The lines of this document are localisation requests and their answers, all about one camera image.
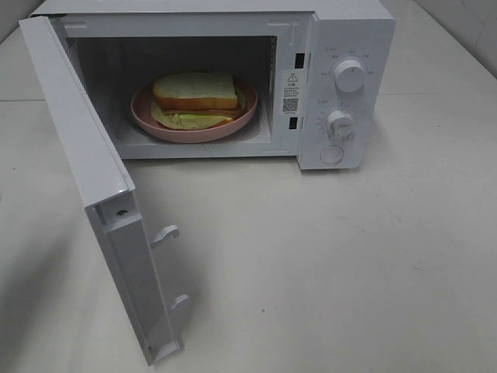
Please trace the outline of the white round door button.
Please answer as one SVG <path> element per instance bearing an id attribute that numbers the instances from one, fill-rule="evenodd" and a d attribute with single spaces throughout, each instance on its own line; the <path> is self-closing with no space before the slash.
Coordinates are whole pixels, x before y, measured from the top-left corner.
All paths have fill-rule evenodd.
<path id="1" fill-rule="evenodd" d="M 338 165 L 344 157 L 344 150 L 341 146 L 331 145 L 323 149 L 320 153 L 320 159 L 327 165 Z"/>

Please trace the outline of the sandwich with lettuce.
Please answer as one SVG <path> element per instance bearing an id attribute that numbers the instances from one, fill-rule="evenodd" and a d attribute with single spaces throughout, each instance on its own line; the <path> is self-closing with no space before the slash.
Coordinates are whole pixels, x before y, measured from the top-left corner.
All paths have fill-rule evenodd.
<path id="1" fill-rule="evenodd" d="M 238 119 L 246 98 L 228 72 L 182 72 L 152 83 L 151 115 L 162 126 L 195 131 Z"/>

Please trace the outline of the pink round plate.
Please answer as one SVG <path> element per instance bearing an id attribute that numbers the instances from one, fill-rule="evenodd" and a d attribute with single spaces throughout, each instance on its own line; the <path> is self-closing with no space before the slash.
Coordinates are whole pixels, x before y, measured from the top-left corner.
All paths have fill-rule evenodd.
<path id="1" fill-rule="evenodd" d="M 240 131 L 257 109 L 258 94 L 248 81 L 236 78 L 235 90 L 239 101 L 235 113 L 226 110 L 166 113 L 154 101 L 150 86 L 136 92 L 130 111 L 143 131 L 160 140 L 180 144 L 216 141 Z"/>

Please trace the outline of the white microwave door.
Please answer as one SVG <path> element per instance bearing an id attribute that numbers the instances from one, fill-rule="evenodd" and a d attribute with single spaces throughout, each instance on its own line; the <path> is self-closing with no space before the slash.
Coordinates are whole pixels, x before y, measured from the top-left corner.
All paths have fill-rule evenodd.
<path id="1" fill-rule="evenodd" d="M 135 185 L 99 118 L 61 22 L 47 16 L 19 23 L 33 66 L 80 193 L 130 324 L 149 365 L 183 348 L 179 311 L 188 295 L 167 301 L 155 248 L 179 236 L 166 225 L 148 236 Z"/>

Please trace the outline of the white lower timer knob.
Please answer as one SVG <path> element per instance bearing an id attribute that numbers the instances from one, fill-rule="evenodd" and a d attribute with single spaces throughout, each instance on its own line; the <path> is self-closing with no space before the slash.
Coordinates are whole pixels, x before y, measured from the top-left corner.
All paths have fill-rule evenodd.
<path id="1" fill-rule="evenodd" d="M 332 137 L 346 137 L 353 132 L 354 119 L 346 110 L 334 110 L 326 117 L 328 133 Z"/>

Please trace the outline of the white warning label sticker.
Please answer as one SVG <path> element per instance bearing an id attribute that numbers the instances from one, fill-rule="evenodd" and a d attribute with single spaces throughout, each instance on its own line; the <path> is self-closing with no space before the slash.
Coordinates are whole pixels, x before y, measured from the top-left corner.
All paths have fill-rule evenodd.
<path id="1" fill-rule="evenodd" d="M 305 84 L 305 73 L 301 69 L 283 70 L 280 83 L 280 112 L 283 115 L 300 113 Z"/>

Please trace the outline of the white microwave oven body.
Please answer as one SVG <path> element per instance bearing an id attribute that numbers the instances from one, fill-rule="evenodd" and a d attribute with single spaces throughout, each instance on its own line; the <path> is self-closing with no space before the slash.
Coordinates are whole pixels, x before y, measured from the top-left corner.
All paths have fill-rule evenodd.
<path id="1" fill-rule="evenodd" d="M 395 21 L 378 1 L 46 1 L 29 18 L 61 22 L 86 92 L 122 159 L 293 156 L 302 169 L 360 164 Z M 342 58 L 366 65 L 364 85 L 340 91 Z M 281 73 L 301 69 L 298 115 L 280 112 Z M 130 111 L 133 94 L 160 75 L 229 71 L 259 96 L 248 125 L 226 138 L 180 144 L 152 137 Z M 346 110 L 353 132 L 332 137 L 326 117 Z M 338 165 L 323 149 L 344 150 Z"/>

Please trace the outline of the white upper power knob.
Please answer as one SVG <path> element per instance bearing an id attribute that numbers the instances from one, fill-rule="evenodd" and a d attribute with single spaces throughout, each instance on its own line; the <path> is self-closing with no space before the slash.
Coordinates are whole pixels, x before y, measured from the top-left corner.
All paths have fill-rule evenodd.
<path id="1" fill-rule="evenodd" d="M 345 93 L 355 92 L 364 85 L 366 65 L 357 57 L 340 59 L 333 68 L 334 82 Z"/>

